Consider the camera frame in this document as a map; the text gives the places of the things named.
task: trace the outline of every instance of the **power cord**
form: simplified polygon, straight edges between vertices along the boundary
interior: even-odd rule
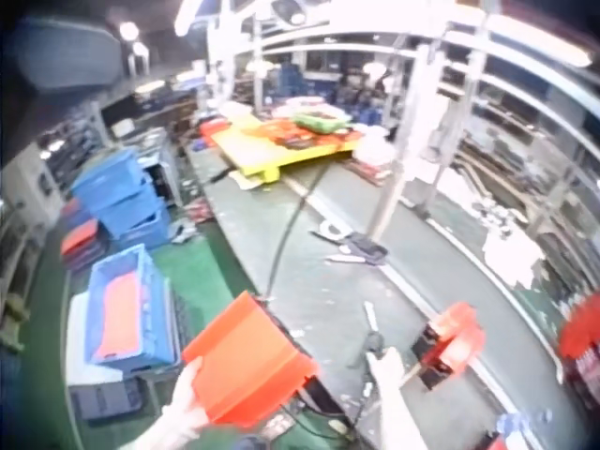
[[[281,256],[283,255],[283,250],[285,248],[285,245],[288,242],[288,238],[290,237],[290,234],[292,233],[293,226],[295,225],[296,220],[300,216],[300,213],[306,206],[308,197],[310,197],[310,195],[315,190],[317,185],[319,185],[319,183],[321,182],[321,180],[327,173],[327,170],[329,169],[330,165],[331,165],[331,160],[328,160],[322,166],[321,170],[317,173],[315,178],[310,183],[310,186],[308,186],[307,193],[304,194],[302,196],[302,198],[300,199],[300,202],[298,202],[296,209],[293,212],[292,217],[290,218],[290,221],[288,222],[288,224],[285,227],[285,231],[283,232],[283,235],[281,236],[281,239],[279,240],[279,244],[277,245],[277,250],[275,252],[275,257],[273,259],[273,264],[271,265],[269,281],[268,281],[266,289],[264,291],[264,298],[267,300],[271,297],[271,292],[273,291],[273,286],[275,285],[275,279],[278,275],[279,264],[281,263]]]

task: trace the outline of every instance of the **ceiling light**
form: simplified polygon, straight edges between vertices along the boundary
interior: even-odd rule
[[[155,82],[147,82],[146,84],[142,84],[140,87],[138,87],[135,92],[137,94],[148,94],[152,91],[156,91],[157,89],[159,89],[160,87],[164,86],[165,82],[164,80],[156,80]]]
[[[477,26],[481,24],[485,16],[485,12],[478,7],[454,5],[451,21]],[[577,45],[512,17],[492,14],[487,26],[493,33],[513,39],[576,68],[585,68],[592,63],[590,54]]]
[[[64,144],[65,144],[65,141],[54,141],[54,142],[51,142],[48,145],[48,150],[50,150],[51,152],[54,153],[55,151],[57,151],[58,149],[60,149],[60,147],[62,147]]]
[[[131,48],[138,56],[147,56],[149,54],[148,48],[140,41],[134,42]]]
[[[302,13],[302,12],[296,12],[295,14],[292,15],[292,17],[290,18],[290,23],[292,25],[301,25],[302,23],[304,23],[307,20],[307,16],[306,14]]]
[[[121,38],[131,41],[138,38],[140,35],[140,30],[133,22],[123,22],[119,26],[119,33],[121,33]]]
[[[202,75],[196,70],[187,70],[185,72],[181,72],[175,75],[175,79],[179,83],[188,82],[189,80],[195,80],[201,77]]]
[[[173,24],[177,36],[183,37],[188,33],[189,27],[191,26],[191,23],[194,22],[196,13],[198,12],[198,9],[200,9],[202,2],[203,0],[182,0],[179,12],[177,13],[177,17]]]

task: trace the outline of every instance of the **black cable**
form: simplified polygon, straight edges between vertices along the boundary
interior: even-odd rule
[[[323,177],[327,173],[327,170],[329,169],[330,165],[331,165],[331,160],[327,161],[322,166],[321,170],[317,173],[314,180],[312,180],[312,182],[310,183],[310,186],[307,189],[307,193],[304,194],[302,196],[302,199],[300,199],[300,202],[298,202],[298,205],[296,206],[296,209],[293,212],[292,217],[290,218],[290,221],[286,225],[285,231],[283,232],[283,235],[281,236],[281,240],[279,241],[279,244],[277,245],[277,250],[275,252],[275,257],[273,259],[273,264],[271,265],[271,273],[269,275],[269,281],[268,281],[268,283],[266,285],[266,289],[264,291],[264,298],[266,300],[269,299],[269,297],[271,296],[271,291],[273,291],[273,286],[275,284],[275,278],[278,275],[278,269],[279,269],[279,264],[281,262],[281,256],[283,254],[283,249],[285,248],[285,245],[288,242],[288,238],[290,237],[290,234],[292,233],[293,225],[295,224],[296,220],[300,216],[300,213],[302,212],[305,205],[307,204],[308,197],[310,197],[310,194],[312,194],[312,191],[317,187],[319,182],[323,179]]]
[[[331,441],[338,441],[339,439],[344,439],[344,440],[346,439],[346,435],[341,434],[341,433],[338,433],[337,436],[331,436],[331,435],[317,433],[317,432],[313,431],[312,429],[310,429],[309,427],[307,427],[306,425],[304,425],[302,422],[300,422],[298,420],[298,418],[290,411],[290,409],[287,406],[281,405],[281,408],[283,409],[283,411],[285,411],[287,414],[290,415],[290,417],[293,419],[293,421],[295,422],[296,425],[299,425],[300,428],[303,429],[308,434],[316,436],[317,438],[329,439]]]

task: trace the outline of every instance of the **blue plastic crate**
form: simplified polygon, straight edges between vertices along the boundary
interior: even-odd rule
[[[125,149],[107,157],[97,166],[82,173],[71,190],[93,215],[136,194],[142,187],[143,169],[135,152]]]
[[[149,176],[145,176],[137,194],[100,209],[96,212],[96,217],[111,236],[118,239],[155,214],[161,204],[162,200],[157,197],[152,180]]]
[[[169,224],[171,217],[164,204],[145,222],[125,232],[117,240],[119,248],[128,248],[145,244],[146,248],[160,247],[169,242]]]
[[[104,293],[109,283],[134,272],[140,282],[139,347],[133,352],[97,355],[104,330]],[[85,361],[125,372],[170,365],[175,362],[170,325],[164,301],[164,277],[156,269],[145,246],[139,245],[96,262],[88,286]]]

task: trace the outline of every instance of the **metal rack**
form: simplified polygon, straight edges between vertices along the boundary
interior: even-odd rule
[[[45,231],[42,226],[27,227],[17,209],[3,203],[0,210],[0,342],[13,351],[21,351],[19,327],[29,317],[26,298],[31,289]],[[17,298],[8,301],[15,294]],[[9,316],[7,304],[10,304]]]

